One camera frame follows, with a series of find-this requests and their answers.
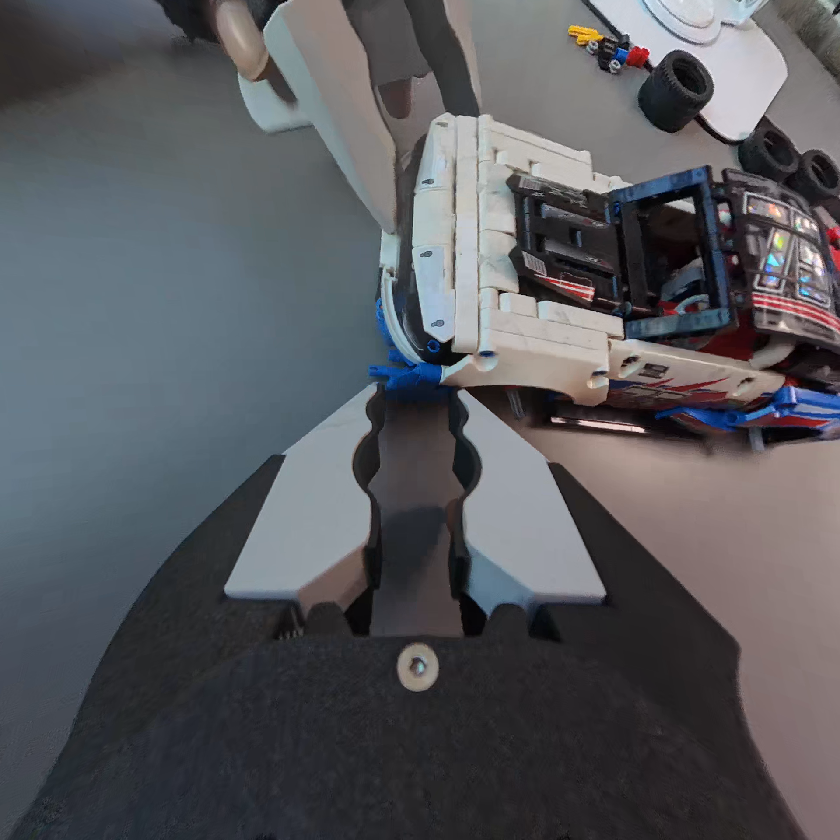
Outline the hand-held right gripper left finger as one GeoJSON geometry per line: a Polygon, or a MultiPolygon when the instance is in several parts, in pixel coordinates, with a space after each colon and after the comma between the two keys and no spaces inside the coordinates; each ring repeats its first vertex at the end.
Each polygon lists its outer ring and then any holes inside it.
{"type": "Polygon", "coordinates": [[[353,456],[373,431],[368,385],[283,454],[225,584],[232,600],[349,607],[370,586],[363,549],[372,504],[353,456]]]}

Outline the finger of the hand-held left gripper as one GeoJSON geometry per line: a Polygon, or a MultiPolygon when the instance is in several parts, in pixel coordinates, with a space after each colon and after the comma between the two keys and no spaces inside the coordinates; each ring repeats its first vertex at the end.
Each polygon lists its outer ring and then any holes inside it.
{"type": "Polygon", "coordinates": [[[270,57],[348,183],[387,234],[397,227],[396,147],[369,62],[340,1],[288,1],[264,27],[270,57]]]}
{"type": "Polygon", "coordinates": [[[408,119],[415,81],[433,76],[446,112],[480,115],[480,86],[469,66],[471,33],[460,38],[442,1],[352,1],[351,26],[369,62],[385,113],[408,119]]]}

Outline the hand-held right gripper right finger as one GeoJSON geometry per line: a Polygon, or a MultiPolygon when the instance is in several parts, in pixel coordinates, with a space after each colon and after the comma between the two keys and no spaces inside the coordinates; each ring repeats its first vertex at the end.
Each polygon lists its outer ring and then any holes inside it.
{"type": "Polygon", "coordinates": [[[453,597],[481,610],[602,604],[606,589],[549,461],[466,391],[450,393],[449,430],[461,487],[450,529],[453,597]]]}

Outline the white brick-built race car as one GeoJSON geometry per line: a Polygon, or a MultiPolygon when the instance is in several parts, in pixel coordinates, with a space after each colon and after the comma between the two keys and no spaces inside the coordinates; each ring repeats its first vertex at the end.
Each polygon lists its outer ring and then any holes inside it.
{"type": "Polygon", "coordinates": [[[741,166],[628,184],[448,112],[398,185],[389,388],[532,389],[549,424],[620,434],[838,439],[838,198],[741,166]]]}

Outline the grey desk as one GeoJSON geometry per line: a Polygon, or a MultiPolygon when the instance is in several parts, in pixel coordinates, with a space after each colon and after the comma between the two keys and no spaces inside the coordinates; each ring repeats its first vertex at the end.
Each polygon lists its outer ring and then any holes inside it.
{"type": "MultiPolygon", "coordinates": [[[[153,573],[366,385],[378,258],[317,133],[262,133],[155,2],[2,2],[2,838],[153,573]]],[[[522,433],[738,640],[755,741],[837,838],[838,443],[522,433]]]]}

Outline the person's left hand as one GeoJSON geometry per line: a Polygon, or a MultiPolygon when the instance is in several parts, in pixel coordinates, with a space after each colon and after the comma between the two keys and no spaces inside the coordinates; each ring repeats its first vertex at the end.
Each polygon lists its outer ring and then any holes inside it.
{"type": "Polygon", "coordinates": [[[213,2],[212,18],[217,40],[238,74],[247,81],[260,81],[270,54],[246,1],[213,2]]]}

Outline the cluster of small mixed pieces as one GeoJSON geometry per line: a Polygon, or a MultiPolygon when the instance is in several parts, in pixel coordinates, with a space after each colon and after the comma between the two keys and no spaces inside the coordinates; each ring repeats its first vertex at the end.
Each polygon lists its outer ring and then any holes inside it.
{"type": "Polygon", "coordinates": [[[628,38],[618,39],[611,36],[589,38],[584,43],[585,51],[593,56],[597,66],[610,74],[616,75],[625,67],[645,68],[649,50],[633,45],[628,38]]]}

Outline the black rubber toy tyre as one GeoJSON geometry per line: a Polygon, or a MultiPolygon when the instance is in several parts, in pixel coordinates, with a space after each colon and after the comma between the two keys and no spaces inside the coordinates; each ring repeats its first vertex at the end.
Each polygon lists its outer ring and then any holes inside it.
{"type": "Polygon", "coordinates": [[[800,155],[795,170],[784,183],[811,206],[825,206],[838,198],[839,170],[826,152],[807,150],[800,155]]]}
{"type": "Polygon", "coordinates": [[[769,123],[758,125],[738,146],[741,169],[783,183],[797,170],[800,155],[789,137],[769,123]]]}
{"type": "Polygon", "coordinates": [[[709,70],[678,49],[669,52],[639,88],[637,104],[655,128],[677,133],[708,105],[715,90],[709,70]]]}

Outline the white book stand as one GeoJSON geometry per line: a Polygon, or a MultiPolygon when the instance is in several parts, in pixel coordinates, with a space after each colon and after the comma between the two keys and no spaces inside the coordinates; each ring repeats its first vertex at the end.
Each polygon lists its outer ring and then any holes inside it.
{"type": "Polygon", "coordinates": [[[718,138],[739,142],[757,126],[788,77],[780,49],[754,20],[767,1],[590,1],[609,29],[649,51],[656,68],[683,51],[714,90],[700,116],[718,138]]]}

